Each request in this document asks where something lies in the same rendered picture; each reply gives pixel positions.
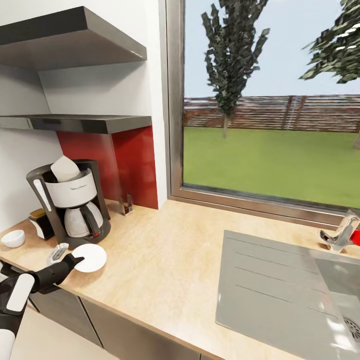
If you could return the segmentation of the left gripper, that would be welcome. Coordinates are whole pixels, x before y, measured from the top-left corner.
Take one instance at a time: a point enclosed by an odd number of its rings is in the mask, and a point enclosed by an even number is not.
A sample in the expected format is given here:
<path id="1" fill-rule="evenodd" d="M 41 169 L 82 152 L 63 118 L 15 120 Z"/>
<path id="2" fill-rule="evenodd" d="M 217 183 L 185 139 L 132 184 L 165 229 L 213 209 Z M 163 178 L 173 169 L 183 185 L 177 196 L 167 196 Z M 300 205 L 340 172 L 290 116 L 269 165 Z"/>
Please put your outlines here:
<path id="1" fill-rule="evenodd" d="M 46 267 L 52 273 L 52 284 L 60 285 L 71 273 L 77 264 L 85 260 L 85 257 L 74 257 L 71 253 L 67 254 L 64 259 L 56 264 Z M 50 286 L 49 285 L 49 286 Z"/>

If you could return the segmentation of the coffee cup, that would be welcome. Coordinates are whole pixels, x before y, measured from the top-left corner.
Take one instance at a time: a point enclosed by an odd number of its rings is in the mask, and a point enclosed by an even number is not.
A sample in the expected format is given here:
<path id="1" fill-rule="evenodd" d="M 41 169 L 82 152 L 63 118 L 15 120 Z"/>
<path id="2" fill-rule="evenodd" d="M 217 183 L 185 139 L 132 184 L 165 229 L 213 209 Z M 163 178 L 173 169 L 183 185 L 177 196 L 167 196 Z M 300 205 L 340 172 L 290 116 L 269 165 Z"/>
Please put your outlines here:
<path id="1" fill-rule="evenodd" d="M 17 248 L 25 242 L 25 232 L 23 230 L 11 231 L 1 239 L 1 242 L 10 248 Z"/>

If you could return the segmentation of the paper coffee filter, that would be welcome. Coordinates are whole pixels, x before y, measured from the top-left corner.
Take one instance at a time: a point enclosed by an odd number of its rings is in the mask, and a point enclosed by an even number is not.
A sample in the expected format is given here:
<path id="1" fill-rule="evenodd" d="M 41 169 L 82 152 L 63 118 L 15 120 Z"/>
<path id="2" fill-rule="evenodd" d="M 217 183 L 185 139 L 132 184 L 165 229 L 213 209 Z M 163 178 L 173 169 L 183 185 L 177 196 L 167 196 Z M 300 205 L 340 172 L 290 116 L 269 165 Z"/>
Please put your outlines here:
<path id="1" fill-rule="evenodd" d="M 66 156 L 52 164 L 51 170 L 59 183 L 70 182 L 80 174 L 78 166 Z"/>

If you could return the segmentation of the saucer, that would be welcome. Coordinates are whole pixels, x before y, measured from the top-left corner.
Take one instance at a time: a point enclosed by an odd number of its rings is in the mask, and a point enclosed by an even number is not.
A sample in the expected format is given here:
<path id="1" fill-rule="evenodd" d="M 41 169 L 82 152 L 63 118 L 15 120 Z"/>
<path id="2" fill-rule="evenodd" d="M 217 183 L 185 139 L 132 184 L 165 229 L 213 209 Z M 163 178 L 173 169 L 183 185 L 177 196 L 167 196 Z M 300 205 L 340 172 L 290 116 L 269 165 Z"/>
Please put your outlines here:
<path id="1" fill-rule="evenodd" d="M 80 272 L 92 273 L 104 266 L 107 260 L 105 250 L 96 244 L 84 244 L 76 248 L 72 255 L 75 258 L 84 257 L 74 268 Z"/>

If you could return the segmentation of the bottle of coffee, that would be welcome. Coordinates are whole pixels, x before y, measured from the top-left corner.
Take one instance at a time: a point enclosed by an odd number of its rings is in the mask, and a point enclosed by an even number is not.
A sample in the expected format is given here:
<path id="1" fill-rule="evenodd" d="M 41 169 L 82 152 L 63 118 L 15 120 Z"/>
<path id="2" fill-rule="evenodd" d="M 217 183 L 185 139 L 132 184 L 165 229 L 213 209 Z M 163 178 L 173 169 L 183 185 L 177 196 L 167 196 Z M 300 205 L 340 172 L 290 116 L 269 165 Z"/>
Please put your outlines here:
<path id="1" fill-rule="evenodd" d="M 54 237 L 55 233 L 44 209 L 40 208 L 33 211 L 32 213 L 30 213 L 29 219 L 36 226 L 37 236 L 40 239 L 48 241 L 49 239 Z"/>

